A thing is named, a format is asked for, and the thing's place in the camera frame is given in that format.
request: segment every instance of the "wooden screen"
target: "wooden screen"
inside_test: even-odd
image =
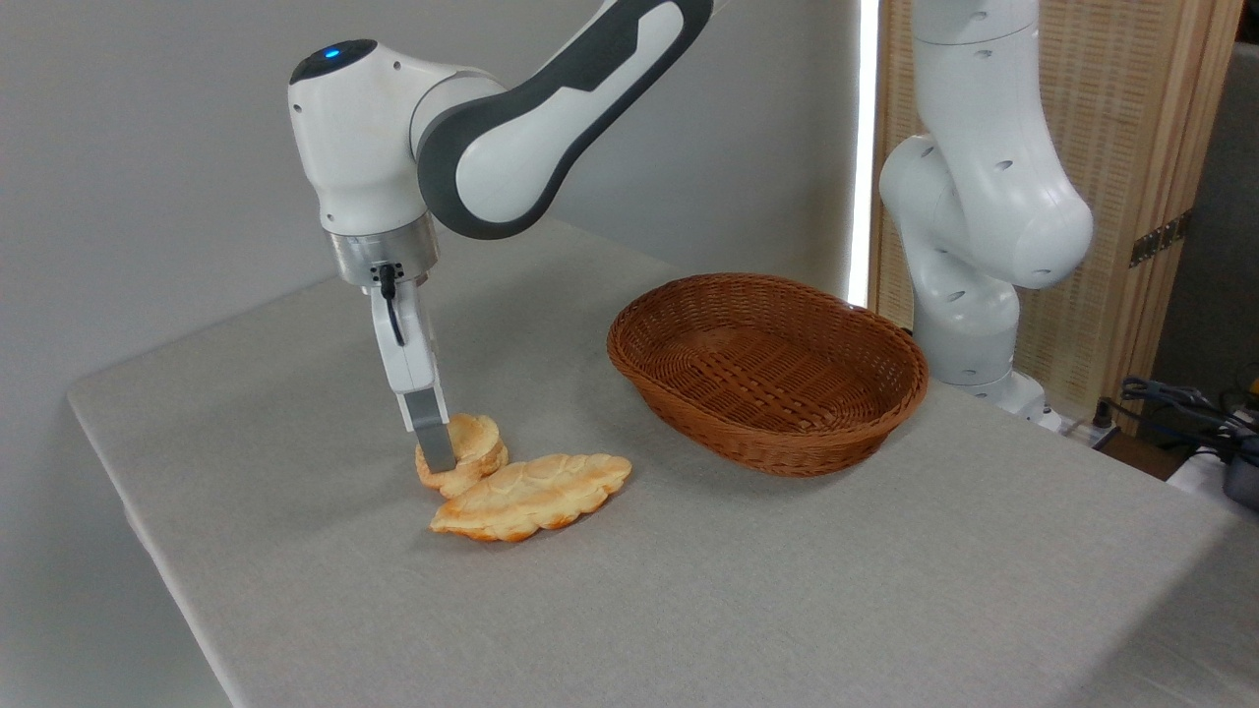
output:
[[[884,0],[876,165],[924,128],[914,108],[912,0]],[[1084,265],[1022,291],[1015,365],[1083,416],[1148,375],[1180,244],[1131,267],[1143,236],[1187,212],[1201,175],[1241,0],[1042,0],[1041,98],[1059,156],[1093,208]],[[870,304],[913,321],[900,237],[875,198]]]

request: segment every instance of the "pastry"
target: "pastry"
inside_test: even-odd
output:
[[[548,455],[515,462],[472,485],[437,510],[438,533],[477,540],[524,540],[589,514],[630,476],[630,460],[611,455]]]
[[[507,447],[499,436],[499,426],[490,416],[456,413],[446,426],[454,450],[456,466],[448,472],[429,471],[424,451],[415,446],[415,471],[419,481],[436,489],[447,499],[467,491],[486,475],[507,464]]]

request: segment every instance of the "white wall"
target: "white wall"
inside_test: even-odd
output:
[[[224,704],[64,393],[332,275],[292,66],[371,37],[516,83],[597,6],[0,4],[0,705]],[[730,3],[555,213],[687,268],[836,285],[856,35],[856,0]]]

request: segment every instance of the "golden bread roll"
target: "golden bread roll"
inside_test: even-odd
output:
[[[456,413],[446,425],[454,448],[454,469],[448,472],[433,472],[424,461],[424,451],[415,446],[415,471],[419,481],[453,499],[467,491],[473,484],[499,467],[507,464],[507,447],[499,437],[499,426],[490,416],[468,416]]]
[[[630,476],[630,460],[611,455],[548,455],[515,462],[437,510],[428,525],[477,540],[524,540],[594,511]]]

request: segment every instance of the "brown woven basket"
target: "brown woven basket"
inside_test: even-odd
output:
[[[865,460],[927,393],[927,360],[896,325],[774,276],[665,283],[621,311],[608,355],[679,432],[782,476]]]

